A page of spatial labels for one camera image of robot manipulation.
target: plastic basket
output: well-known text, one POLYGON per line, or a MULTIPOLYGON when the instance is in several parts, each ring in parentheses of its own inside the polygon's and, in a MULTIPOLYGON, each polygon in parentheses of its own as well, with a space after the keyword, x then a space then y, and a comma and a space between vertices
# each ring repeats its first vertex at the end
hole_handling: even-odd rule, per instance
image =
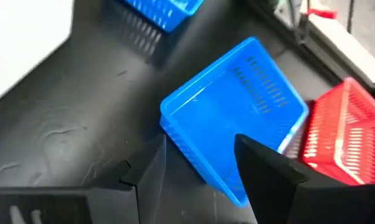
POLYGON ((171 32, 187 16, 193 15, 203 0, 125 0, 157 26, 171 32))
POLYGON ((161 113, 160 125, 203 179, 244 206, 235 135, 282 152, 308 108, 251 37, 164 99, 161 113))
POLYGON ((349 185, 375 183, 375 100, 353 78, 315 102, 303 160, 349 185))

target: gray floor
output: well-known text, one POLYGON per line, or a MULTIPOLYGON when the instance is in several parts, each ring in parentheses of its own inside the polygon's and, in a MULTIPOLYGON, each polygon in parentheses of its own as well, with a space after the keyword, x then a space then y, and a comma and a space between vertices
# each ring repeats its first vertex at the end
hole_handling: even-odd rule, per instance
MULTIPOLYGON (((349 0, 319 1, 337 10, 337 20, 346 27, 349 0)), ((352 34, 375 57, 375 0, 355 0, 352 34)))

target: blue plastic basket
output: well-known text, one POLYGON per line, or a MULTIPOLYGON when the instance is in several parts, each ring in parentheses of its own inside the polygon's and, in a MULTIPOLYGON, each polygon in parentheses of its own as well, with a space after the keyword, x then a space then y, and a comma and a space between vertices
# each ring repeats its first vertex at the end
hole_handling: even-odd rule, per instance
POLYGON ((203 179, 241 207, 247 195, 235 161, 235 135, 282 153, 308 107, 251 37, 170 94, 161 113, 160 125, 203 179))
POLYGON ((193 15, 203 0, 125 0, 157 26, 171 32, 187 16, 193 15))

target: red plastic basket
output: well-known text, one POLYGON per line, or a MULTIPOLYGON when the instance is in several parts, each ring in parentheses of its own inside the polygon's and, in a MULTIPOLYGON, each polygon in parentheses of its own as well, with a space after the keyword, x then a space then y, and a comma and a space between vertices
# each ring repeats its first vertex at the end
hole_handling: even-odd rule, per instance
POLYGON ((315 102, 303 161, 349 185, 375 184, 375 100, 353 78, 315 102))

